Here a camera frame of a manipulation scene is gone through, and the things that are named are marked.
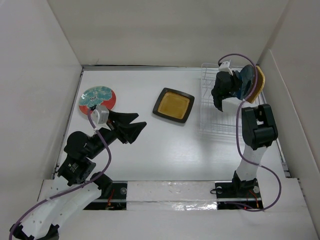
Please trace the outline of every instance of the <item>yellow square plate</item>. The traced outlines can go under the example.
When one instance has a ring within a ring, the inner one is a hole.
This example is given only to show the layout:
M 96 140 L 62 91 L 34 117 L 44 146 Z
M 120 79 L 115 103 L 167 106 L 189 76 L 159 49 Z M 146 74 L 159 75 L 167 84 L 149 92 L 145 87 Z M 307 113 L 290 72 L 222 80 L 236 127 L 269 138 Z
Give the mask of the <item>yellow square plate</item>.
M 189 117 L 195 97 L 182 91 L 164 88 L 160 93 L 153 113 L 178 123 L 185 123 Z

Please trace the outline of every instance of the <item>plate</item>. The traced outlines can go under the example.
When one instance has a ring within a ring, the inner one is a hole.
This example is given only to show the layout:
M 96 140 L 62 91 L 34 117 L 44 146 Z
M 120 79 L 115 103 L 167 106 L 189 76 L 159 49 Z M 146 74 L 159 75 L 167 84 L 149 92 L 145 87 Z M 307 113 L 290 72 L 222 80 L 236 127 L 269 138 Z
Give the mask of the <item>plate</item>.
M 116 104 L 115 92 L 106 86 L 95 86 L 86 90 L 79 99 L 80 111 L 87 115 L 88 109 L 94 105 L 103 105 L 112 110 Z
M 190 115 L 194 101 L 195 97 L 190 94 L 165 87 L 152 112 L 159 117 L 184 124 Z

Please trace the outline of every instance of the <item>wire dish rack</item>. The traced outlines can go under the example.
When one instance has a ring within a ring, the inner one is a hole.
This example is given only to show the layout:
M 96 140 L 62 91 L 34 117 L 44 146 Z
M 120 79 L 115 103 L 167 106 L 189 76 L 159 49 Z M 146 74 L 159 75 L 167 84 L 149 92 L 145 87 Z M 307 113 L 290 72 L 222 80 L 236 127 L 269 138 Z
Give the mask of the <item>wire dish rack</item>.
M 236 113 L 229 114 L 219 111 L 214 105 L 211 90 L 214 88 L 218 65 L 203 63 L 201 65 L 201 105 L 200 105 L 200 131 L 207 134 L 236 135 Z M 255 100 L 256 104 L 264 103 L 261 95 Z M 241 135 L 241 120 L 239 121 L 239 134 Z

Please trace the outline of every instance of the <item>purple cable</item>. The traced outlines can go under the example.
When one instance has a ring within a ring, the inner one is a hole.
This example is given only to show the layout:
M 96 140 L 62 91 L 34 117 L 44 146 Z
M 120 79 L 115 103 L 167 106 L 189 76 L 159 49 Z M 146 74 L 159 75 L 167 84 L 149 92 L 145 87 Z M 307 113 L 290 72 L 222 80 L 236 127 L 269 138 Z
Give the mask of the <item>purple cable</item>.
M 222 59 L 224 59 L 224 58 L 226 58 L 226 57 L 229 57 L 229 56 L 240 56 L 240 57 L 243 57 L 243 58 L 247 59 L 247 60 L 252 64 L 252 66 L 253 66 L 253 68 L 254 68 L 254 84 L 253 84 L 253 87 L 252 87 L 249 95 L 246 96 L 246 98 L 244 99 L 244 100 L 247 100 L 247 99 L 250 98 L 250 96 L 254 93 L 254 91 L 255 91 L 255 89 L 256 89 L 256 87 L 257 87 L 257 82 L 258 82 L 258 70 L 257 70 L 257 67 L 256 67 L 256 65 L 254 64 L 254 62 L 253 62 L 250 58 L 248 58 L 247 56 L 245 56 L 245 55 L 243 55 L 243 54 L 240 54 L 240 53 L 230 53 L 230 54 L 227 54 L 227 55 L 225 55 L 225 56 L 223 56 L 223 57 L 221 57 L 221 58 L 219 59 L 218 64 L 221 63 L 221 60 L 222 60 Z
M 109 159 L 108 159 L 108 162 L 106 164 L 106 166 L 104 167 L 104 169 L 96 176 L 94 177 L 93 179 L 91 179 L 90 181 L 87 181 L 86 183 L 83 183 L 75 188 L 72 188 L 72 189 L 69 189 L 69 190 L 66 190 L 66 191 L 63 191 L 61 193 L 58 193 L 56 195 L 53 195 L 51 196 L 49 199 L 53 200 L 53 199 L 56 199 L 56 198 L 59 198 L 61 196 L 64 196 L 66 194 L 69 194 L 69 193 L 72 193 L 78 189 L 81 189 L 81 188 L 84 188 L 85 186 L 87 186 L 88 184 L 91 184 L 93 183 L 95 180 L 97 180 L 98 178 L 100 178 L 104 172 L 108 169 L 110 163 L 111 163 L 111 151 L 108 147 L 108 144 L 106 143 L 105 139 L 103 138 L 103 136 L 101 135 L 101 133 L 96 129 L 96 126 L 94 124 L 94 122 L 92 121 L 91 119 L 91 115 L 90 115 L 90 109 L 88 109 L 88 112 L 87 112 L 87 117 L 89 119 L 89 122 L 91 124 L 91 126 L 93 127 L 93 129 L 95 130 L 95 132 L 97 133 L 97 135 L 99 136 L 101 142 L 103 143 L 106 151 L 108 152 L 108 156 L 109 156 Z M 28 215 L 30 214 L 33 210 L 35 210 L 37 207 L 39 207 L 40 205 L 46 203 L 48 200 L 47 199 L 44 199 L 40 202 L 38 202 L 36 205 L 34 205 L 33 207 L 31 207 L 28 211 L 26 211 L 19 219 L 18 221 L 16 221 L 16 223 L 13 225 L 11 231 L 10 231 L 10 235 L 9 235 L 9 240 L 12 240 L 12 237 L 13 237 L 13 234 L 14 234 L 14 231 L 16 230 L 16 228 L 19 226 L 20 222 Z

